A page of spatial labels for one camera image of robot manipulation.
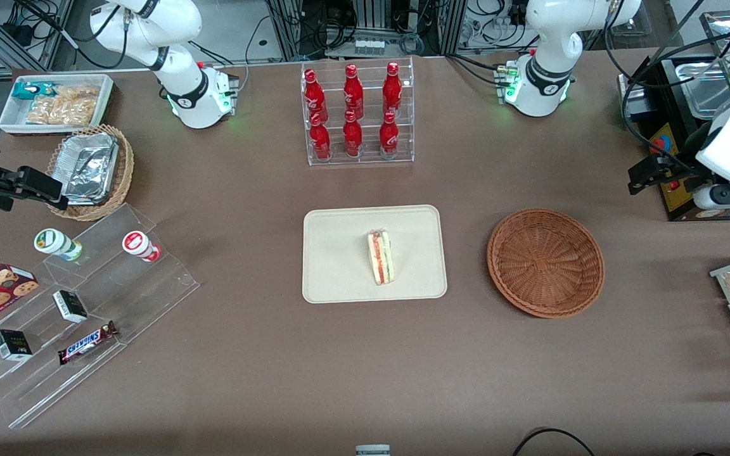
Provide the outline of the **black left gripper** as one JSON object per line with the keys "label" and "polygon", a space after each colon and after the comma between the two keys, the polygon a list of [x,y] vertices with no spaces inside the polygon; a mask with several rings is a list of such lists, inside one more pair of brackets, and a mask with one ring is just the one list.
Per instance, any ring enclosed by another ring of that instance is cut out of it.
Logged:
{"label": "black left gripper", "polygon": [[[684,189],[698,189],[707,184],[707,168],[696,158],[697,150],[684,148],[679,159],[687,166]],[[663,155],[649,155],[647,161],[640,161],[629,168],[629,193],[638,194],[644,188],[655,184],[669,184],[682,178],[682,167],[672,158]]]}

